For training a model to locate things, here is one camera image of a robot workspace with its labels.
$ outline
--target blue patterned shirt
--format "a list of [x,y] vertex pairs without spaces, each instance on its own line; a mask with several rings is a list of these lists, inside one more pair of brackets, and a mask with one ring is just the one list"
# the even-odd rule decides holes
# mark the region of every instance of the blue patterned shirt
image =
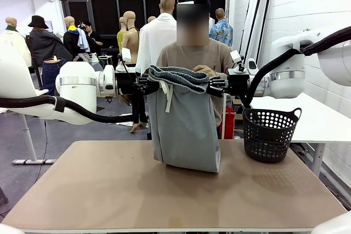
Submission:
[[210,30],[210,38],[231,47],[233,43],[233,28],[225,20],[219,20]]

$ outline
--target beige t-shirt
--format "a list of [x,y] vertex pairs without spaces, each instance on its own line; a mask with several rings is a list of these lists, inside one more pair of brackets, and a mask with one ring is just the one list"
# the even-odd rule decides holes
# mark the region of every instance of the beige t-shirt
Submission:
[[[182,67],[193,70],[197,65],[206,65],[226,79],[228,69],[233,67],[230,56],[231,49],[213,39],[209,39],[208,46],[177,46],[174,42],[165,46],[158,57],[157,66],[160,67]],[[223,99],[211,96],[216,126],[222,121]]]

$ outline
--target man's hand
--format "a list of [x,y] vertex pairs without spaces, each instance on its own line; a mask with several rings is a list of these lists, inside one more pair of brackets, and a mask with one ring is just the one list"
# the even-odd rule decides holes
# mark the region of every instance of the man's hand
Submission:
[[193,71],[199,71],[199,72],[204,72],[207,74],[208,77],[214,77],[216,76],[216,73],[210,69],[210,67],[206,66],[206,65],[197,65]]

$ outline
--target concrete floor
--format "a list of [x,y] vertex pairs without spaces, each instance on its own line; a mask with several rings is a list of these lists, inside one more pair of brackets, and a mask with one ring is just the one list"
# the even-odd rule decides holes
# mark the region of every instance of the concrete floor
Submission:
[[[118,116],[131,113],[132,107],[113,99],[109,104],[104,98],[98,98],[98,106],[104,109],[98,114]],[[37,158],[44,155],[46,137],[44,120],[26,116]],[[79,140],[146,140],[148,130],[129,132],[130,127],[91,122],[85,125],[73,125],[57,120],[46,120],[48,146],[46,159],[59,158],[75,141]],[[13,165],[14,159],[28,159],[25,134],[20,116],[14,112],[0,114],[0,186],[9,199],[8,204],[0,203],[0,214],[11,209],[34,184],[40,165]],[[40,175],[50,165],[43,165]]]

